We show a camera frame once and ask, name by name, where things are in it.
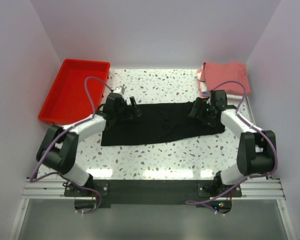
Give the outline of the black t shirt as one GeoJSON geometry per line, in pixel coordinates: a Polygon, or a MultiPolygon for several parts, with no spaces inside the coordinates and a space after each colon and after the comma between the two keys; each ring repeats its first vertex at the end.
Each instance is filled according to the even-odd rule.
{"type": "Polygon", "coordinates": [[[220,123],[210,127],[189,118],[193,105],[193,102],[141,104],[139,117],[121,120],[103,131],[101,146],[169,143],[225,132],[225,126],[220,123]]]}

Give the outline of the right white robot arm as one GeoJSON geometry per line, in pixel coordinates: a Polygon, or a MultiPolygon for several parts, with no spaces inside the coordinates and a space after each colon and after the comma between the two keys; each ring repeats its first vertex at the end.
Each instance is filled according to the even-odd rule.
{"type": "Polygon", "coordinates": [[[232,186],[248,178],[271,175],[276,171],[278,157],[273,131],[263,130],[239,113],[239,107],[228,104],[223,90],[213,90],[208,99],[197,98],[189,117],[205,126],[224,126],[239,138],[236,163],[215,174],[210,185],[200,189],[210,195],[225,196],[232,186]]]}

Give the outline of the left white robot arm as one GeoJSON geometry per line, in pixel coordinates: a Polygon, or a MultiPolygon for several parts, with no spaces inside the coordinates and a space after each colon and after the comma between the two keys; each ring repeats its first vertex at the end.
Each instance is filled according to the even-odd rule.
{"type": "Polygon", "coordinates": [[[133,96],[130,104],[119,92],[111,92],[106,102],[98,108],[92,105],[92,114],[87,118],[68,125],[49,126],[37,152],[38,164],[35,173],[41,165],[53,169],[56,173],[76,185],[76,191],[82,196],[88,196],[93,191],[93,177],[76,164],[76,154],[79,142],[101,133],[116,123],[132,120],[141,115],[133,96]]]}

